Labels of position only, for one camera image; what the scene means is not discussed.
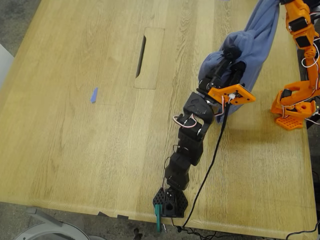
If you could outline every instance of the black cable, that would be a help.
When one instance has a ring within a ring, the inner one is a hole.
[[[193,213],[193,211],[194,211],[194,208],[195,208],[197,199],[198,199],[198,197],[199,197],[199,194],[200,194],[200,192],[201,192],[201,190],[202,190],[202,188],[203,188],[203,186],[204,186],[204,184],[205,184],[205,182],[206,182],[206,180],[207,180],[207,177],[208,177],[208,175],[209,175],[209,173],[210,173],[210,170],[211,170],[212,166],[213,166],[214,163],[215,163],[215,159],[216,159],[216,155],[217,155],[217,152],[218,152],[219,144],[220,144],[222,135],[223,135],[224,130],[225,130],[225,127],[226,127],[229,109],[230,109],[230,104],[227,103],[227,104],[225,105],[224,118],[223,118],[223,122],[222,122],[222,126],[221,126],[220,135],[219,135],[218,141],[216,142],[216,146],[215,146],[215,150],[214,150],[212,162],[211,162],[211,164],[210,164],[210,166],[209,166],[209,168],[208,168],[208,170],[207,170],[207,172],[206,172],[206,174],[205,174],[205,176],[204,176],[204,179],[203,179],[203,181],[202,181],[202,183],[201,183],[201,186],[200,186],[200,188],[199,188],[199,190],[198,190],[198,192],[197,192],[197,194],[196,194],[196,196],[195,196],[195,199],[194,199],[194,201],[193,201],[192,208],[191,208],[191,211],[190,211],[190,213],[189,213],[189,216],[188,216],[188,218],[186,219],[186,221],[184,222],[184,224],[182,225],[182,229],[184,229],[185,226],[186,226],[186,224],[188,223],[188,221],[189,221],[189,219],[190,219],[190,217],[191,217],[191,215],[192,215],[192,213]]]
[[[313,174],[316,175],[317,179],[318,179],[318,183],[320,184],[320,177],[319,174],[316,171],[312,171]]]
[[[316,223],[316,225],[315,225],[315,227],[314,227],[313,230],[310,230],[310,231],[297,231],[297,232],[289,233],[289,234],[285,237],[285,240],[288,240],[289,237],[292,236],[292,235],[303,234],[303,233],[313,233],[313,232],[315,232],[315,231],[317,230],[317,227],[318,227],[319,223],[320,223],[320,219],[319,219],[319,221]]]

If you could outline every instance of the light wood tabletop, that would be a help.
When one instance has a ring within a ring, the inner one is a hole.
[[[0,201],[155,222],[152,200],[178,141],[172,116],[196,90],[202,61],[244,29],[255,4],[43,0],[0,90]],[[286,131],[270,113],[277,92],[299,79],[281,6],[252,91],[256,102],[228,118],[187,226],[273,238],[314,228],[307,131]],[[190,168],[185,216],[220,127],[212,124],[200,163]]]

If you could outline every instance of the orange robotic arm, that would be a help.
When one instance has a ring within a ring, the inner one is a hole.
[[[310,9],[303,0],[280,0],[286,8],[286,28],[299,49],[304,50],[308,80],[296,81],[284,86],[273,101],[271,112],[281,114],[275,122],[287,130],[303,127],[306,118],[316,111],[316,102],[308,101],[320,95],[319,51],[314,44],[319,34],[315,31]]]

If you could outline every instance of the robotic arm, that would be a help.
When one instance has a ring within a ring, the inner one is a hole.
[[[259,1],[253,15],[257,14],[259,8],[263,8],[263,6],[261,6],[262,2],[262,0]],[[275,122],[287,130],[293,130],[302,128],[303,121],[317,112],[316,102],[312,100],[312,98],[320,95],[319,51],[317,45],[314,43],[314,41],[320,39],[319,34],[315,32],[314,28],[314,20],[318,18],[318,16],[314,16],[315,13],[310,13],[308,5],[306,5],[303,0],[280,0],[280,3],[285,6],[287,11],[287,30],[292,34],[298,48],[304,50],[305,62],[303,63],[302,61],[302,64],[305,65],[308,73],[308,80],[297,81],[286,85],[284,87],[285,89],[278,93],[271,107],[272,113],[281,115]],[[272,5],[269,5],[268,7],[270,7],[271,12],[275,11],[272,8]],[[265,24],[263,19],[262,22],[259,22],[255,17],[259,19],[259,16],[256,15],[250,18],[251,22],[255,21],[253,24],[254,26]],[[270,42],[272,42],[273,39],[272,34],[275,32],[274,28],[273,30],[274,31],[268,30],[270,32],[268,38],[269,47],[271,47]],[[261,41],[262,40],[259,39],[255,44],[260,45],[262,44]],[[250,53],[247,52],[246,54],[253,65],[256,61],[251,58]],[[164,189],[162,186],[153,199],[155,214],[158,219],[158,231],[160,229],[160,217],[184,217],[184,211],[188,206],[188,201],[183,191],[187,188],[189,183],[189,168],[191,165],[196,166],[199,163],[203,153],[203,140],[209,126],[214,121],[214,118],[217,116],[224,116],[226,121],[231,105],[242,105],[256,100],[256,98],[246,89],[246,85],[243,81],[241,83],[241,79],[247,68],[246,63],[242,61],[242,59],[244,59],[244,56],[242,55],[244,55],[244,52],[237,46],[224,47],[223,51],[218,56],[219,63],[206,71],[205,76],[199,79],[199,85],[196,89],[197,93],[191,93],[183,107],[183,114],[173,117],[173,120],[180,128],[178,131],[179,140],[177,149],[169,157],[169,163],[167,167],[165,167],[164,172],[164,178],[166,178],[169,188]],[[265,56],[264,58],[262,57],[262,59],[265,60],[267,56],[268,53],[265,53]],[[257,76],[259,70],[260,69],[251,74],[251,76]],[[220,105],[220,112],[214,112],[212,106],[216,105]],[[217,147],[226,124],[225,121],[223,121]]]
[[[284,86],[271,107],[271,112],[281,114],[275,122],[287,130],[303,127],[305,119],[316,113],[316,102],[308,101],[320,95],[319,51],[314,41],[319,39],[315,31],[314,15],[302,0],[281,0],[286,8],[286,29],[291,33],[299,49],[304,50],[302,64],[307,68],[308,79]]]

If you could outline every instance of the gray floor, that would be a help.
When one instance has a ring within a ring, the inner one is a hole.
[[[30,21],[40,0],[0,0],[0,44],[13,56],[16,55]],[[309,131],[309,146],[312,168],[320,173],[320,147],[318,139],[320,127],[314,125]],[[26,207],[0,202],[0,240],[14,239],[17,234],[37,223],[24,211]],[[88,235],[97,235],[107,240],[129,240],[134,238],[134,229],[139,228],[146,240],[198,240],[198,236],[177,233],[172,226],[167,226],[168,233],[157,233],[156,225],[148,222],[117,219],[104,216],[86,215],[72,212],[44,209],[44,212],[56,219],[68,222],[83,229]],[[202,235],[213,234],[212,231],[198,230]],[[237,235],[222,239],[255,240],[261,237]]]

